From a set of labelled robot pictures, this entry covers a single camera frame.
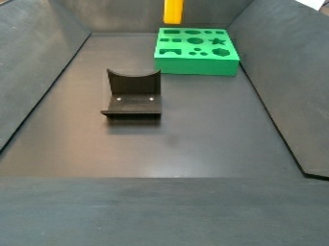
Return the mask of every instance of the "black holder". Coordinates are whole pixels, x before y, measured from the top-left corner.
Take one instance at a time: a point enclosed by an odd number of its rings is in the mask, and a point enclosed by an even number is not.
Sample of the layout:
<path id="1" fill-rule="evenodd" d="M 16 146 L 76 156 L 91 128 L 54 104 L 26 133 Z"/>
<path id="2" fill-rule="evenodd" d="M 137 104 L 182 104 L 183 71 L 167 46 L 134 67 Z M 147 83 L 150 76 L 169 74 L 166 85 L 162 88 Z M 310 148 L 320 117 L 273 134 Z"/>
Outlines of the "black holder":
<path id="1" fill-rule="evenodd" d="M 110 69 L 112 97 L 106 116 L 161 116 L 161 71 L 145 76 L 126 76 Z"/>

